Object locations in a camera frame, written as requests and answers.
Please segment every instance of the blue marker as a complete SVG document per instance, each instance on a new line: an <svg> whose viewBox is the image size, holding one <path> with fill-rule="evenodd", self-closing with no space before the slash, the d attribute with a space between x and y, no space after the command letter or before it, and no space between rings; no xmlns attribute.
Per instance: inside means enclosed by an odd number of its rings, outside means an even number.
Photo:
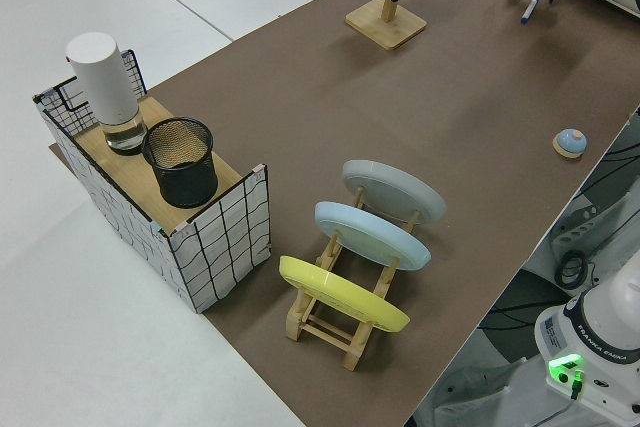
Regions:
<svg viewBox="0 0 640 427"><path fill-rule="evenodd" d="M531 0L531 2L529 2L529 7L527 7L527 10L524 11L524 14L522 14L522 18L520 19L521 24L526 24L527 22L529 22L529 17L531 17L533 9L535 9L536 5L538 5L538 1L539 0Z"/></svg>

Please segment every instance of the brown tabletop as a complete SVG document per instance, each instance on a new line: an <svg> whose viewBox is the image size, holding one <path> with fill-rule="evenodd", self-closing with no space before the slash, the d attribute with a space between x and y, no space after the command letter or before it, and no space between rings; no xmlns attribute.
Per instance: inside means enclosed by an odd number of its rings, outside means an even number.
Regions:
<svg viewBox="0 0 640 427"><path fill-rule="evenodd" d="M400 0L428 25L392 52L344 23L368 1L316 0L151 91L207 123L236 170L269 166L273 256L206 316L309 426L402 425L640 100L638 21L600 0L542 0L526 26L529 0ZM579 161L552 148L567 127L589 139ZM285 337L295 291L277 271L321 252L314 205L350 201L349 159L448 203L415 230L433 260L388 295L411 322L374 331L353 373L335 347ZM349 253L336 271L371 288L379 273Z"/></svg>

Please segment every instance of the mesh cup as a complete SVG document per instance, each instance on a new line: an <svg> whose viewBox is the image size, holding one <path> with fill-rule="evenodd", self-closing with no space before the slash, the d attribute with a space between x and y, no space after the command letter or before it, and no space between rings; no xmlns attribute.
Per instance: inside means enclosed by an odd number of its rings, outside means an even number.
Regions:
<svg viewBox="0 0 640 427"><path fill-rule="evenodd" d="M142 154L153 168L162 198L174 207L192 208L216 193L213 135L202 123L186 117L163 120L149 129Z"/></svg>

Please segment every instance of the grid patterned box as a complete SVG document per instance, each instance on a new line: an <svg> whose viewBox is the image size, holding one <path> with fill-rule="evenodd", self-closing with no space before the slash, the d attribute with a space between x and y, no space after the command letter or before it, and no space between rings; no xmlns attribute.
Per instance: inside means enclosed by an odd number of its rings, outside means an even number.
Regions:
<svg viewBox="0 0 640 427"><path fill-rule="evenodd" d="M133 51L122 53L138 98L146 88ZM75 77L34 97L76 177L123 241L194 311L225 297L271 255L267 166L258 165L173 232L165 232L74 136L96 124Z"/></svg>

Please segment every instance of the wooden stand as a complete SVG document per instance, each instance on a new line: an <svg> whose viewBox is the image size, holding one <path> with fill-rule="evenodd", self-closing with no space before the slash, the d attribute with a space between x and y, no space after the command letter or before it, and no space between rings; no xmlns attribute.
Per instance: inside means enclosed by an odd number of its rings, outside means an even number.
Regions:
<svg viewBox="0 0 640 427"><path fill-rule="evenodd" d="M372 0L345 17L345 22L386 50L400 47L427 23L390 0Z"/></svg>
<svg viewBox="0 0 640 427"><path fill-rule="evenodd" d="M361 209L364 205L362 203L362 194L364 189L359 187L356 192L354 200L354 206ZM418 221L420 213L416 211L413 217L405 224L404 230L411 232L415 223ZM342 251L342 246L338 243L338 234L335 233L329 239L329 243L325 247L324 251L316 259L316 265L324 270L331 272L338 256ZM382 273L378 278L373 293L378 297L384 299L389 291L389 286L395 275L396 268L399 260L382 269ZM322 340L338 347L345 352L342 365L353 371L358 365L358 361L364 352L373 325L370 322L360 322L356 329L356 332L351 335L342 329L339 329L335 325L326 322L316 315L313 315L313 310L316 305L316 299L309 294L306 294L302 289L298 289L298 295L295 302L287 313L286 320L286 333L287 337L291 340L297 341L303 330L321 338Z"/></svg>

